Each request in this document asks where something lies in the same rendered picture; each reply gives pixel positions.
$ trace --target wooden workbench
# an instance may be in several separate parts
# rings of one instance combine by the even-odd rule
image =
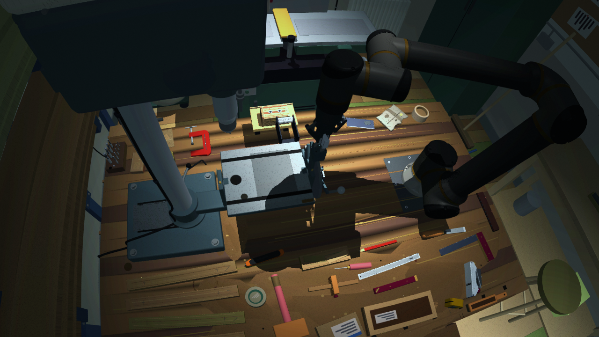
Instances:
[[[468,261],[475,262],[477,267],[483,269],[483,288],[477,296],[466,299],[464,304],[479,300],[483,295],[506,291],[507,296],[511,297],[527,289],[519,262],[512,255],[505,254],[506,251],[510,251],[511,243],[501,220],[498,219],[500,230],[492,232],[474,193],[469,201],[462,205],[462,212],[448,219],[446,223],[442,221],[439,224],[438,221],[431,221],[422,211],[403,212],[401,202],[385,168],[384,158],[419,154],[428,142],[435,139],[444,140],[456,149],[459,161],[455,168],[470,158],[441,103],[418,104],[426,106],[430,111],[430,117],[426,122],[419,124],[412,118],[408,118],[393,132],[389,132],[375,119],[391,106],[390,104],[352,107],[347,111],[347,117],[373,120],[376,129],[343,127],[331,137],[327,158],[322,165],[325,167],[325,179],[329,189],[344,186],[346,192],[343,195],[323,195],[316,200],[314,209],[297,207],[236,218],[228,218],[226,212],[221,212],[225,252],[141,263],[128,261],[125,251],[102,258],[100,280],[102,334],[127,334],[123,337],[133,337],[146,331],[129,330],[128,318],[130,317],[243,311],[246,322],[243,324],[155,330],[152,336],[185,333],[195,333],[193,336],[210,336],[239,331],[244,331],[246,336],[274,336],[273,325],[283,322],[270,280],[270,275],[274,272],[279,274],[291,319],[305,318],[311,336],[316,336],[315,327],[352,312],[361,312],[363,306],[428,290],[432,292],[438,317],[409,326],[407,330],[387,332],[384,336],[397,336],[405,331],[411,332],[410,336],[438,333],[448,324],[470,314],[465,306],[464,309],[448,309],[443,305],[446,298],[465,297],[464,263]],[[398,104],[407,113],[410,113],[415,105],[416,103]],[[185,113],[190,120],[199,119],[192,119],[192,112]],[[314,111],[298,112],[297,119],[300,143],[304,145],[312,140],[304,125],[314,119]],[[209,130],[212,154],[204,157],[206,166],[199,164],[189,174],[220,169],[220,151],[272,144],[277,139],[274,131],[271,134],[255,135],[249,118],[239,119],[237,128],[231,134],[221,132],[217,122],[198,126],[200,127],[198,130]],[[118,128],[115,128],[114,133],[111,129],[111,141],[113,137],[122,138],[123,134],[118,134]],[[173,129],[173,137],[175,146],[171,150],[175,152],[177,164],[183,173],[186,163],[199,160],[199,158],[191,158],[189,151],[199,149],[200,146],[190,144],[183,125]],[[101,252],[120,248],[126,240],[127,184],[150,179],[148,172],[125,172],[106,177],[103,208],[103,219],[106,219],[106,223],[102,223]],[[419,232],[425,227],[431,229],[431,224],[449,228],[466,227],[467,232],[422,240]],[[472,244],[457,252],[440,256],[438,251],[440,248],[479,231],[483,232],[495,255],[494,261],[487,262],[479,244]],[[244,260],[252,257],[252,254],[257,254],[260,249],[265,249],[265,246],[275,247],[278,244],[276,249],[284,249],[281,247],[283,243],[290,245],[293,242],[293,239],[289,239],[290,236],[299,238],[298,240],[310,239],[315,242],[336,241],[337,244],[348,247],[352,259],[331,266],[302,271],[299,256],[306,251],[286,251],[280,258],[260,264],[259,267],[246,269],[243,266]],[[360,248],[394,239],[399,244],[392,249],[359,253]],[[502,248],[505,248],[502,250],[504,255],[498,256],[498,251]],[[371,262],[374,268],[415,253],[420,254],[418,261],[359,281],[357,284],[340,287],[338,298],[333,298],[329,290],[308,292],[309,287],[326,285],[331,275],[336,275],[339,282],[344,282],[357,279],[357,274],[364,271],[334,270],[335,267],[344,267],[349,263]],[[230,260],[237,260],[237,273],[134,293],[128,292],[126,288],[129,279]],[[413,275],[418,275],[417,282],[384,293],[373,293],[373,288],[377,286]],[[239,297],[139,311],[126,309],[126,300],[135,297],[232,285],[238,287]],[[243,296],[247,289],[255,286],[261,287],[267,294],[266,303],[259,308],[249,306]],[[364,326],[363,318],[360,317],[360,320]]]

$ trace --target green round stool seat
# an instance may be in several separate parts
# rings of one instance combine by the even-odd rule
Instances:
[[[545,263],[539,270],[537,285],[543,303],[556,314],[571,314],[580,305],[580,281],[574,269],[562,260]]]

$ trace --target stool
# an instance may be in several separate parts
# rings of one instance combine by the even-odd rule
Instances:
[[[202,142],[204,143],[204,148],[201,150],[193,150],[191,152],[191,156],[192,157],[205,157],[205,156],[209,156],[212,153],[212,149],[210,148],[210,135],[208,134],[208,131],[206,130],[201,130],[201,131],[194,131],[192,133],[189,133],[189,137],[202,137]]]
[[[524,315],[511,318],[508,322],[515,322],[545,309],[549,309],[559,315],[567,315],[574,312],[580,305],[580,297],[582,294],[580,281],[578,280],[578,276],[576,276],[574,269],[562,260],[551,260],[546,262],[542,265],[541,269],[539,269],[539,274],[537,276],[527,277],[526,282],[528,285],[538,285],[541,298],[524,303],[523,305],[515,306],[512,309],[500,311],[496,314],[480,318],[479,321],[490,320],[541,303],[543,304],[542,306],[528,311]]]

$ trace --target roll of tape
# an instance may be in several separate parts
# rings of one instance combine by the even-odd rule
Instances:
[[[424,123],[429,115],[428,109],[423,106],[415,106],[412,111],[412,118],[420,123]]]

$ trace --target pink screwdriver handle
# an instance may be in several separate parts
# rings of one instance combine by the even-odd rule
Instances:
[[[366,269],[366,268],[372,268],[373,264],[370,262],[365,262],[365,263],[350,263],[349,264],[349,270],[356,270],[356,269]]]
[[[281,288],[281,282],[279,282],[279,275],[272,274],[270,275],[270,278],[273,281],[274,292],[277,295],[277,301],[279,301],[279,309],[281,309],[283,322],[291,322],[291,316],[289,315],[289,310],[287,309],[287,302],[285,302],[285,297],[283,296],[283,289]]]

